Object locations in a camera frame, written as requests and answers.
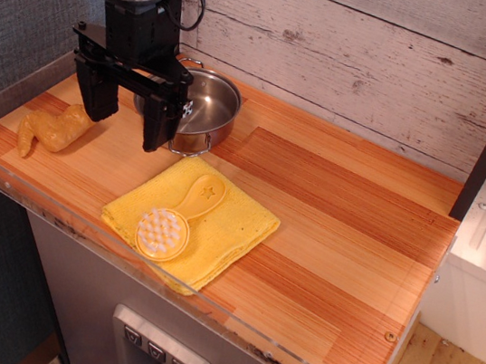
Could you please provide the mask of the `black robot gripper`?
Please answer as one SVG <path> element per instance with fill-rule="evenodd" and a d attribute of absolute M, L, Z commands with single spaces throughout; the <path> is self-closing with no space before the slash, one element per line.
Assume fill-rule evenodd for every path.
<path fill-rule="evenodd" d="M 174 138 L 193 77 L 176 55 L 188 28 L 178 10 L 124 8 L 108 2 L 105 25 L 79 21 L 76 75 L 92 121 L 119 110 L 119 86 L 144 98 L 143 144 L 153 152 Z"/>

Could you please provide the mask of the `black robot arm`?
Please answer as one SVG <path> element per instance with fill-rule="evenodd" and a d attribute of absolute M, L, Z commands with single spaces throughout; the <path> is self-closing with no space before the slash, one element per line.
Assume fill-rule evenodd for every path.
<path fill-rule="evenodd" d="M 119 88 L 143 99 L 146 152 L 173 140 L 193 76 L 178 61 L 182 0 L 104 0 L 105 24 L 78 22 L 76 75 L 86 113 L 101 121 L 119 110 Z"/>

